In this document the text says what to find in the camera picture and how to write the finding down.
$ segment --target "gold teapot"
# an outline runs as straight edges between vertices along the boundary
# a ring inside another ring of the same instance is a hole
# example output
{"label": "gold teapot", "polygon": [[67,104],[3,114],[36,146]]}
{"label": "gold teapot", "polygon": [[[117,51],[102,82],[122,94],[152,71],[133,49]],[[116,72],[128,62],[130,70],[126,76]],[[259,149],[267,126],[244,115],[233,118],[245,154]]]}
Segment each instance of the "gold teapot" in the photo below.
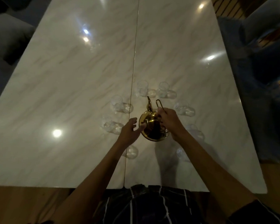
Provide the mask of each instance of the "gold teapot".
{"label": "gold teapot", "polygon": [[[151,100],[149,97],[147,98],[148,104],[146,107],[146,111],[141,115],[139,119],[139,125],[144,122],[146,123],[146,128],[141,133],[146,139],[153,142],[159,142],[167,138],[169,132],[167,129],[161,127],[158,111],[153,111]],[[156,100],[157,107],[159,107],[158,101],[163,108],[163,105],[159,99]]]}

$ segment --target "white stripe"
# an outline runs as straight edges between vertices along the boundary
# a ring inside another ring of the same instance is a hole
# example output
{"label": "white stripe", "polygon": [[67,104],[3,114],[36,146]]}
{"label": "white stripe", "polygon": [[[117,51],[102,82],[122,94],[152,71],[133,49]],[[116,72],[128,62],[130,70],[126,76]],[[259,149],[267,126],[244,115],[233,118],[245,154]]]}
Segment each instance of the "white stripe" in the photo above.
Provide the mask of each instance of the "white stripe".
{"label": "white stripe", "polygon": [[131,190],[132,198],[134,198],[133,190],[131,188],[130,188],[130,190]]}
{"label": "white stripe", "polygon": [[108,200],[107,200],[107,203],[106,203],[106,207],[105,207],[105,214],[104,214],[104,218],[103,218],[103,224],[105,223],[105,217],[106,217],[106,213],[107,213],[107,206],[108,206],[108,202],[109,202],[109,197],[108,197]]}
{"label": "white stripe", "polygon": [[169,224],[172,224],[171,219],[170,219],[170,217],[169,217],[168,207],[167,207],[166,204],[165,204],[165,197],[163,197],[163,204],[164,204],[164,206],[165,206],[166,216],[167,216],[167,218],[168,218]]}
{"label": "white stripe", "polygon": [[184,190],[184,198],[186,199],[186,205],[188,206],[188,199],[187,199],[187,195],[186,195],[186,191]]}
{"label": "white stripe", "polygon": [[278,219],[278,221],[279,221],[279,223],[280,223],[280,219],[273,213],[273,212],[271,212],[266,206],[264,206],[267,210],[268,210],[268,212],[270,212],[276,219]]}
{"label": "white stripe", "polygon": [[132,201],[130,201],[130,224],[133,224],[133,205],[132,205]]}

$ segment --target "table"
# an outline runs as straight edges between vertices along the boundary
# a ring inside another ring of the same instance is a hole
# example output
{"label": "table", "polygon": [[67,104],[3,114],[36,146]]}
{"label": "table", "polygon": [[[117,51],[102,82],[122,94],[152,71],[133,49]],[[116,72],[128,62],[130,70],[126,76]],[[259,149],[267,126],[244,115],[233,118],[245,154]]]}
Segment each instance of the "table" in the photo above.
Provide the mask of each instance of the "table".
{"label": "table", "polygon": [[[131,100],[138,0],[52,0],[0,97],[0,185],[77,187],[117,135],[110,99]],[[124,185],[121,157],[108,188]]]}
{"label": "table", "polygon": [[[163,106],[188,101],[195,116],[179,117],[203,132],[206,151],[253,193],[267,192],[210,0],[139,1],[131,117],[141,116],[147,104],[136,92],[139,80],[155,90],[168,82],[177,97],[161,98]],[[208,191],[193,165],[179,161],[171,136],[161,142],[140,136],[133,146],[138,156],[127,159],[126,188],[157,184]]]}
{"label": "table", "polygon": [[[183,124],[196,124],[202,146],[252,192],[266,192],[210,0],[52,0],[0,97],[0,185],[76,187],[117,139],[100,116],[125,124],[145,111],[142,79],[150,89],[168,82],[177,97],[163,105],[186,99],[196,115]],[[110,110],[115,94],[130,114]],[[108,188],[207,191],[171,136],[140,136],[133,148]]]}

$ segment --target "hand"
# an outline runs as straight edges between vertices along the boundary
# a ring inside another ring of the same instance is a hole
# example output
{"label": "hand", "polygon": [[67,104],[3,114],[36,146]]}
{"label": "hand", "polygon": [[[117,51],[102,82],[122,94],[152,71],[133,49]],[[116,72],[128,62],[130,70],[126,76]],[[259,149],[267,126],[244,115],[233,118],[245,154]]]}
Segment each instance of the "hand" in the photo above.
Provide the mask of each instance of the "hand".
{"label": "hand", "polygon": [[176,112],[169,108],[158,108],[158,114],[161,116],[161,126],[172,134],[172,138],[176,141],[179,136],[187,133],[186,129],[180,122]]}
{"label": "hand", "polygon": [[124,147],[124,149],[134,143],[146,127],[146,123],[142,123],[137,130],[134,130],[136,123],[137,118],[131,118],[121,129],[116,143],[118,143],[121,147]]}

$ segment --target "teapot spout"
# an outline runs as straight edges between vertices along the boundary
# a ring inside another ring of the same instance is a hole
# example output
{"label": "teapot spout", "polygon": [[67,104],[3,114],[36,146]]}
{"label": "teapot spout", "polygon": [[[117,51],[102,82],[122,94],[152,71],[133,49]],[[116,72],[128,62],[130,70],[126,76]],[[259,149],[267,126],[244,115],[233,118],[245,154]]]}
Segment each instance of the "teapot spout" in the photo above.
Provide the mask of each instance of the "teapot spout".
{"label": "teapot spout", "polygon": [[152,106],[151,106],[151,101],[150,101],[150,98],[149,98],[149,96],[147,96],[147,98],[148,98],[148,104],[147,104],[147,111],[149,111],[149,112],[153,112],[153,108],[152,108]]}

